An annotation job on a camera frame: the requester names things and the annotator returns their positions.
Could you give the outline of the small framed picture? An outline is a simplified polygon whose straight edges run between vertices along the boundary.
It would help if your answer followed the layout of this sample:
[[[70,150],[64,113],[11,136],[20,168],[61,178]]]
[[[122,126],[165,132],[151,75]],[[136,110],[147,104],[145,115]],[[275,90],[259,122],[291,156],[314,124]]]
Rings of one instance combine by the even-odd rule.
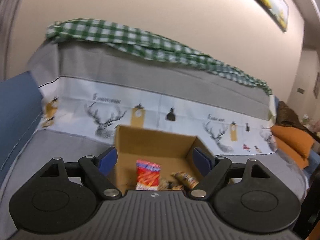
[[[318,98],[319,90],[320,90],[320,72],[317,72],[315,85],[313,87],[313,94],[316,99]]]

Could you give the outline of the brown cardboard box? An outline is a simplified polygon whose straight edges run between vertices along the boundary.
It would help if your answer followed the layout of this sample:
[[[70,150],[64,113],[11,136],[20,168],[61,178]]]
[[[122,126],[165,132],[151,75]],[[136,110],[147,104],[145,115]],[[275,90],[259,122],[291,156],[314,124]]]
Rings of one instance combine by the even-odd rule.
[[[201,151],[200,158],[213,162],[212,152],[197,136],[168,133],[150,129],[119,125],[116,127],[114,146],[117,162],[107,176],[125,193],[134,190],[137,183],[136,161],[145,160],[161,166],[160,177],[174,181],[174,172],[187,172],[201,181],[213,168],[193,153]]]

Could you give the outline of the green checkered cloth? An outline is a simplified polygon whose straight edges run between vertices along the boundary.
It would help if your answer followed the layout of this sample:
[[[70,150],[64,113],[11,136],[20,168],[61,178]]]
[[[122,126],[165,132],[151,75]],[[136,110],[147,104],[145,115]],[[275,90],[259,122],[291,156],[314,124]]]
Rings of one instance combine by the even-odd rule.
[[[94,18],[54,22],[46,29],[46,39],[95,42],[148,61],[181,64],[247,87],[258,87],[267,95],[272,89],[266,81],[217,60],[180,42],[139,28]]]

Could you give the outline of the orange cushion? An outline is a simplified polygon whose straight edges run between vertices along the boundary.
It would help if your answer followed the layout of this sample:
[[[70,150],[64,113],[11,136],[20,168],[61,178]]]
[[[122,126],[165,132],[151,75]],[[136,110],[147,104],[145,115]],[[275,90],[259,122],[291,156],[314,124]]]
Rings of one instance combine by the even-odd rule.
[[[274,137],[277,143],[277,146],[280,150],[282,150],[286,155],[288,155],[297,165],[303,170],[307,166],[309,166],[309,155],[304,152],[298,151],[292,148],[290,145],[279,139],[278,137]]]
[[[313,137],[301,129],[274,125],[271,127],[272,134],[294,149],[302,157],[308,158],[313,146]]]

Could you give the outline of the round puffed grain cake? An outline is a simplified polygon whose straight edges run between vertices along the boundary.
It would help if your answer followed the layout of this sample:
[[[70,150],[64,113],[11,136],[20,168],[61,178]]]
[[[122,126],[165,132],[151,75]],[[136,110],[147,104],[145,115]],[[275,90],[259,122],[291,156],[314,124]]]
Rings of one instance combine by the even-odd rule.
[[[171,176],[190,190],[192,190],[199,184],[199,181],[187,172],[174,172],[171,173]]]

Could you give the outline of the red orange spicy snack packet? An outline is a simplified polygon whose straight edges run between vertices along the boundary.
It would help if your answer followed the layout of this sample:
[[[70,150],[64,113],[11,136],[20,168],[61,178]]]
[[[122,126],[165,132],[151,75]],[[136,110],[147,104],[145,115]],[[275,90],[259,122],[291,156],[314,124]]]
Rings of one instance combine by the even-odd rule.
[[[136,190],[158,191],[161,165],[138,159],[136,161]]]

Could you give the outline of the grey deer print cloth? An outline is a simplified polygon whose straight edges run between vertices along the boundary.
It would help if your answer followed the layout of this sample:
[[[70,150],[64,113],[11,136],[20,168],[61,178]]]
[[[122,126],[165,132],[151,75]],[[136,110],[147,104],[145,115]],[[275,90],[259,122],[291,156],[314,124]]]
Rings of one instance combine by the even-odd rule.
[[[45,42],[26,68],[42,116],[1,183],[1,239],[297,239],[305,176],[262,89],[89,42]],[[232,161],[225,184],[211,200],[185,186],[97,200],[78,161],[115,147],[119,125],[199,137]]]

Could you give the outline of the grey curtain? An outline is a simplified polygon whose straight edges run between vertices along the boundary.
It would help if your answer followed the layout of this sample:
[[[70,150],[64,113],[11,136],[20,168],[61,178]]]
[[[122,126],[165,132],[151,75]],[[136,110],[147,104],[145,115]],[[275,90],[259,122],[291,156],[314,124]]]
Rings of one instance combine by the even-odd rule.
[[[1,81],[7,77],[10,35],[21,0],[1,0]]]

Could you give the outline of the brown blanket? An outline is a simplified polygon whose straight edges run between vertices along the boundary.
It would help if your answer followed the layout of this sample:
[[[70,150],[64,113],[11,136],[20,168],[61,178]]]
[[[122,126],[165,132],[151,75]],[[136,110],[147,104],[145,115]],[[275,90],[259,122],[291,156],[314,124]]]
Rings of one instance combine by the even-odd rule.
[[[298,115],[283,101],[278,103],[276,124],[285,127],[294,127],[305,131]]]

